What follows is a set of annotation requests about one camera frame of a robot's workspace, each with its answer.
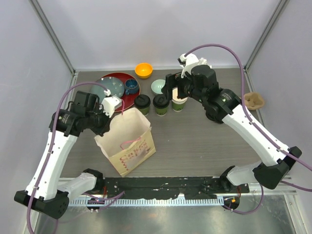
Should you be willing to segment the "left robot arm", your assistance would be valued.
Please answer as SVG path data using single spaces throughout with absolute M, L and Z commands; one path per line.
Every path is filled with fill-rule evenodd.
M 100 194 L 104 188 L 103 174 L 86 169 L 78 177 L 59 185 L 60 174 L 79 135 L 86 129 L 97 136 L 110 130 L 110 122 L 120 98 L 78 91 L 66 109 L 56 111 L 49 125 L 48 141 L 39 166 L 26 189 L 17 191 L 14 200 L 31 210 L 51 218 L 61 218 L 69 203 L 85 192 Z

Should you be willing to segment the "pink paper bag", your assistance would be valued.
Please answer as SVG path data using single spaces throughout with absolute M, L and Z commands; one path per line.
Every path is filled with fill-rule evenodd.
M 104 156 L 124 177 L 156 152 L 151 123 L 137 108 L 115 116 L 110 131 L 96 136 L 95 142 Z

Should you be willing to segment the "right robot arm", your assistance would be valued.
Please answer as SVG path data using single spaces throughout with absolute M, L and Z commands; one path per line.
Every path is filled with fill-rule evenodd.
M 231 166 L 220 176 L 220 187 L 230 193 L 237 186 L 259 183 L 273 190 L 300 158 L 301 150 L 280 146 L 280 141 L 267 131 L 253 115 L 244 110 L 241 99 L 231 90 L 219 87 L 216 73 L 208 65 L 197 65 L 190 72 L 168 74 L 162 93 L 173 99 L 177 89 L 179 99 L 193 98 L 200 102 L 206 117 L 224 123 L 235 130 L 258 154 L 261 161 L 245 166 Z

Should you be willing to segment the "green paper cup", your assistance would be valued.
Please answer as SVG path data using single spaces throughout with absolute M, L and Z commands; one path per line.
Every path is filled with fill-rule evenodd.
M 144 116 L 146 116 L 146 115 L 148 115 L 148 113 L 149 113 L 149 111 L 150 111 L 150 107 L 140 108 L 139 110 L 140 110 L 140 112 L 141 112 Z
M 158 116 L 164 116 L 168 112 L 168 107 L 165 107 L 165 108 L 157 108 L 157 107 L 155 107 L 155 112 L 156 112 L 156 114 Z

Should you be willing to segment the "black coffee cup lid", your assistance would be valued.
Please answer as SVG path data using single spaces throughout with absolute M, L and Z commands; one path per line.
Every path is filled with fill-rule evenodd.
M 134 105 L 138 109 L 148 108 L 150 104 L 151 104 L 151 100 L 147 95 L 138 95 L 134 101 Z

